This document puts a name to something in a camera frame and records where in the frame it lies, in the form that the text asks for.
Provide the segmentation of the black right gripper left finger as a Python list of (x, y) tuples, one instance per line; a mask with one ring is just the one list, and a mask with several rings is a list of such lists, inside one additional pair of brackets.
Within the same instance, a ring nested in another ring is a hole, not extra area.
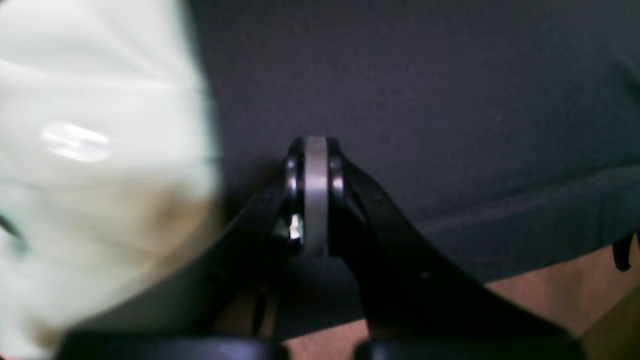
[(254, 336), (215, 336), (213, 326), (270, 249), (287, 251), (278, 234), (302, 216), (311, 193), (307, 162), (317, 137), (297, 139), (217, 243), (161, 283), (67, 335), (57, 360), (288, 360), (288, 350)]

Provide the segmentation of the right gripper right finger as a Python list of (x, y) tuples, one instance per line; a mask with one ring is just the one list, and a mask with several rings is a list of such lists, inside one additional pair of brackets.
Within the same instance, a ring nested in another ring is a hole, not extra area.
[(581, 343), (441, 254), (338, 142), (316, 139), (316, 254), (352, 271), (371, 340), (358, 360), (583, 360)]

